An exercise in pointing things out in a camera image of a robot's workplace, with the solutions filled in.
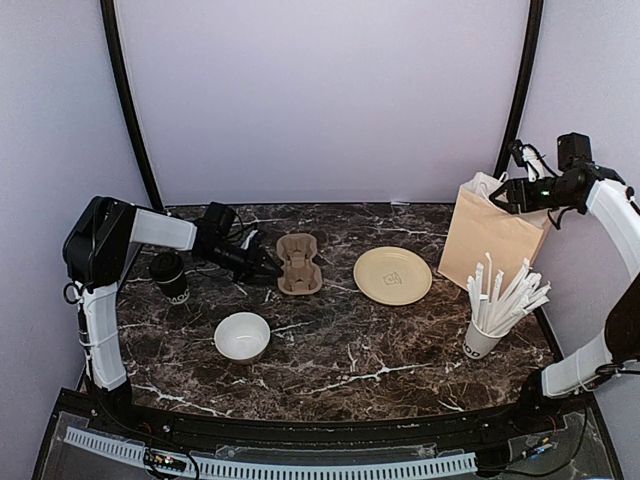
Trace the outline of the brown paper bag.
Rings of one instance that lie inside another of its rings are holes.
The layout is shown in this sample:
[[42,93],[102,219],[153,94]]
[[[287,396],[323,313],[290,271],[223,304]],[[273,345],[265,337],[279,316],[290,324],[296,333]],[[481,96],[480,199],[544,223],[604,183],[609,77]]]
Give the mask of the brown paper bag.
[[490,256],[507,287],[525,258],[534,261],[551,228],[544,211],[511,215],[489,201],[503,180],[483,172],[459,187],[438,272],[461,288]]

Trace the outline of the brown cardboard cup carrier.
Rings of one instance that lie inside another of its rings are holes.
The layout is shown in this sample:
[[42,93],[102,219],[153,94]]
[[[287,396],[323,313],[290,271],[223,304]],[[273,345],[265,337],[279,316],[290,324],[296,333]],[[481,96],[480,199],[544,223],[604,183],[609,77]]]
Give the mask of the brown cardboard cup carrier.
[[313,261],[318,253],[317,240],[307,233],[288,234],[276,243],[276,253],[283,262],[278,288],[286,295],[316,293],[323,284],[320,267]]

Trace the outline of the black paper coffee cup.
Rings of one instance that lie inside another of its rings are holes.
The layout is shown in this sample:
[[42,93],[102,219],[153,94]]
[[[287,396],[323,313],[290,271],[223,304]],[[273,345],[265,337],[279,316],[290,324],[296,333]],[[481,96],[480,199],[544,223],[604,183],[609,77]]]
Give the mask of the black paper coffee cup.
[[173,305],[185,303],[190,296],[184,273],[184,261],[176,252],[157,254],[148,267],[150,277]]

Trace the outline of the black plastic cup lid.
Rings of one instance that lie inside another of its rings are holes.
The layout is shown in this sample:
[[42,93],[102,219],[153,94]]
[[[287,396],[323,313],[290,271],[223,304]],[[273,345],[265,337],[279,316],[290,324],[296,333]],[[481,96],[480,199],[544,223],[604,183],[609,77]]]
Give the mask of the black plastic cup lid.
[[156,255],[149,264],[150,277],[158,283],[171,283],[183,273],[184,262],[176,252]]

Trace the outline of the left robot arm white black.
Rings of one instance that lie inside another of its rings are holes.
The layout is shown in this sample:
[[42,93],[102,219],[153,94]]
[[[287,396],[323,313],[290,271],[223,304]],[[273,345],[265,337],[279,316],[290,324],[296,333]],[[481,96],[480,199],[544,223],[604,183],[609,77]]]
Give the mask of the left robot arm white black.
[[71,290],[69,304],[79,313],[80,342],[86,372],[97,389],[111,392],[128,383],[116,316],[116,294],[131,244],[184,251],[232,273],[235,282],[258,277],[277,279],[282,269],[262,246],[257,230],[248,244],[234,243],[230,232],[236,212],[213,202],[205,214],[187,221],[111,197],[94,197],[63,246]]

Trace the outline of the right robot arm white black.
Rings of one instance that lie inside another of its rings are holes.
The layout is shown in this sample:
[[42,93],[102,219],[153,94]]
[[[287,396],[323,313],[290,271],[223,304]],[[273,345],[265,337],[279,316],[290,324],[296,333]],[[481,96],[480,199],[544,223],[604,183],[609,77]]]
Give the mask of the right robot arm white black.
[[523,385],[525,400],[511,410],[510,424],[517,432],[530,434],[549,416],[545,399],[577,395],[613,376],[639,373],[626,367],[639,360],[639,203],[634,189],[615,170],[593,161],[587,135],[572,132],[558,137],[558,174],[544,175],[548,167],[530,144],[514,140],[508,151],[530,175],[505,181],[489,200],[509,214],[575,210],[594,216],[631,277],[601,333],[567,358],[531,374]]

